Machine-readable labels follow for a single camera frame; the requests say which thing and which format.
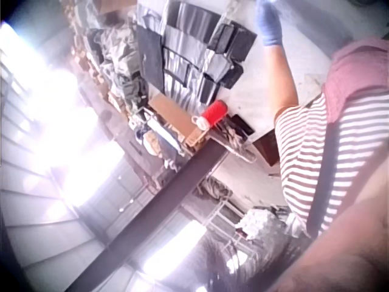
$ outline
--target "floor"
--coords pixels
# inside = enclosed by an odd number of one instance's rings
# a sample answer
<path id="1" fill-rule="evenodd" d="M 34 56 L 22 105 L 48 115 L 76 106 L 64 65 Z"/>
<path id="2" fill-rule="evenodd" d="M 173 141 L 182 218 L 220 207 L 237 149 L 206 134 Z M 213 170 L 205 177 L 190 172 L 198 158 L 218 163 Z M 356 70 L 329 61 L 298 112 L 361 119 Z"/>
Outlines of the floor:
<path id="1" fill-rule="evenodd" d="M 284 1 L 275 2 L 283 8 Z M 227 5 L 227 0 L 187 0 L 187 2 L 220 14 Z M 257 32 L 255 1 L 241 0 L 241 2 L 241 8 L 234 20 Z M 340 25 L 344 26 L 355 40 L 372 35 L 383 37 L 388 32 L 386 27 L 388 10 L 384 1 L 368 8 L 354 7 L 346 0 L 310 0 L 309 2 L 333 18 L 337 18 Z M 166 0 L 139 0 L 139 3 L 162 14 Z M 330 59 L 288 21 L 291 18 L 289 12 L 284 10 L 281 16 L 283 42 L 297 85 L 300 104 L 304 105 L 320 93 Z M 263 73 L 263 47 L 260 39 L 259 35 L 243 64 L 243 76 L 232 90 L 222 90 L 218 96 L 219 99 L 226 101 L 232 114 L 239 114 L 255 129 L 255 133 L 250 137 L 251 142 L 273 129 L 273 118 L 270 116 L 266 100 L 266 76 Z M 268 174 L 276 171 L 276 168 L 266 167 L 261 157 L 256 163 L 248 164 L 229 155 L 214 175 L 233 190 L 236 203 L 242 209 L 248 209 L 261 203 L 284 204 L 280 180 L 268 177 Z"/>

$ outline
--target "black pole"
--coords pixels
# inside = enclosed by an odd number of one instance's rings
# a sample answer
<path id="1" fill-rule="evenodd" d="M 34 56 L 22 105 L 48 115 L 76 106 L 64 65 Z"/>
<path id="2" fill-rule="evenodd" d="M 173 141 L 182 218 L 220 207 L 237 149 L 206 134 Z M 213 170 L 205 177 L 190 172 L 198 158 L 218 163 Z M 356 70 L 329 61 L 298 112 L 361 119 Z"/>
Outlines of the black pole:
<path id="1" fill-rule="evenodd" d="M 92 291 L 116 268 L 122 266 L 136 249 L 163 225 L 170 214 L 181 205 L 182 200 L 192 193 L 225 153 L 223 146 L 209 140 L 66 291 Z"/>

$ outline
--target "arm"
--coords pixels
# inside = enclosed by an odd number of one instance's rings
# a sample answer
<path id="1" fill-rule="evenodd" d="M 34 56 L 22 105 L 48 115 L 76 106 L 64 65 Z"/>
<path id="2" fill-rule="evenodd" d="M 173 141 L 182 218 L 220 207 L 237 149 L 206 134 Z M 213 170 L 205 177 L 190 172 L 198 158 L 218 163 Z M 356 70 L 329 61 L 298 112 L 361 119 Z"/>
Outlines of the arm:
<path id="1" fill-rule="evenodd" d="M 264 50 L 270 110 L 275 121 L 288 107 L 298 105 L 297 91 L 283 47 L 270 46 Z"/>
<path id="2" fill-rule="evenodd" d="M 269 2 L 258 0 L 257 23 L 262 32 L 270 108 L 275 119 L 288 107 L 298 105 L 293 76 L 282 47 L 282 28 L 278 12 Z"/>

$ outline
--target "striped shirt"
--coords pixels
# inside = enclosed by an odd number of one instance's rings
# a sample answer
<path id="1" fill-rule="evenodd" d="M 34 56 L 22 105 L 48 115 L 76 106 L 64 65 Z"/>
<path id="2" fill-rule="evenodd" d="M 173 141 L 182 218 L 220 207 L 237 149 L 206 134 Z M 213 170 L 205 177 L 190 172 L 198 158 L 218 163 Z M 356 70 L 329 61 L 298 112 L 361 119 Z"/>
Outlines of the striped shirt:
<path id="1" fill-rule="evenodd" d="M 339 123 L 337 172 L 320 232 L 329 228 L 363 165 L 387 142 L 389 95 L 347 101 Z M 324 94 L 310 108 L 286 109 L 275 123 L 284 197 L 304 225 L 322 164 L 326 126 Z"/>

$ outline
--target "blue glove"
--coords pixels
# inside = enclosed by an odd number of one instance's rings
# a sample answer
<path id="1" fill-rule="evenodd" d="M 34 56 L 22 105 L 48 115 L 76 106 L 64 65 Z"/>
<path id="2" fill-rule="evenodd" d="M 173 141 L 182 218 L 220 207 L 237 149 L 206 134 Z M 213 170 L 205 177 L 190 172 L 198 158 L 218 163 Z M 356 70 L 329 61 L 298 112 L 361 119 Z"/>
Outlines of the blue glove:
<path id="1" fill-rule="evenodd" d="M 273 4 L 264 0 L 256 0 L 256 23 L 262 32 L 264 46 L 282 46 L 280 17 Z"/>

